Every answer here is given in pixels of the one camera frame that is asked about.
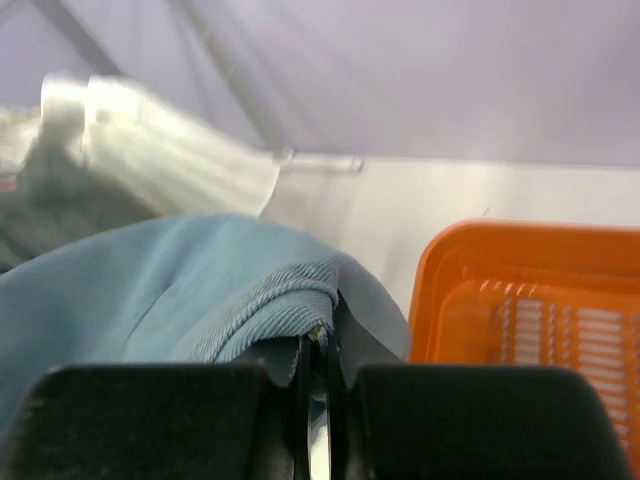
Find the blue denim skirt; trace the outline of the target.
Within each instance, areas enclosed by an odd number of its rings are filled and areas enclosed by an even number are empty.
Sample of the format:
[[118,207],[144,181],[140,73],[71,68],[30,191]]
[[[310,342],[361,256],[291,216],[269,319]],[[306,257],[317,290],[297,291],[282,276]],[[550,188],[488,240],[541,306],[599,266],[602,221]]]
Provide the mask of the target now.
[[184,216],[77,241],[1,277],[1,421],[52,367],[227,362],[260,340],[330,333],[340,302],[408,356],[408,323],[383,285],[300,230]]

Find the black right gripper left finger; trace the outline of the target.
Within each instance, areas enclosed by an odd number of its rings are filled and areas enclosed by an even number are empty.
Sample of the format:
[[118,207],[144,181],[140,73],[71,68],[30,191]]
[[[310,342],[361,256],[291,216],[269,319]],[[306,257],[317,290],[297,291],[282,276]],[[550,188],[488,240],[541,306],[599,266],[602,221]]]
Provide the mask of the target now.
[[44,376],[1,447],[5,479],[306,479],[311,346],[226,364],[88,365]]

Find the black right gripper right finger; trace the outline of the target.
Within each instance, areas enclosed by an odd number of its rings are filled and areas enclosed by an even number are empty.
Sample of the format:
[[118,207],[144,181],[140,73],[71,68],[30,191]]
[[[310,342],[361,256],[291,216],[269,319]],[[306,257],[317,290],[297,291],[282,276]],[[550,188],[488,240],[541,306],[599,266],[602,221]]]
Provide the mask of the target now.
[[407,364],[327,350],[334,479],[630,479],[595,390],[550,367]]

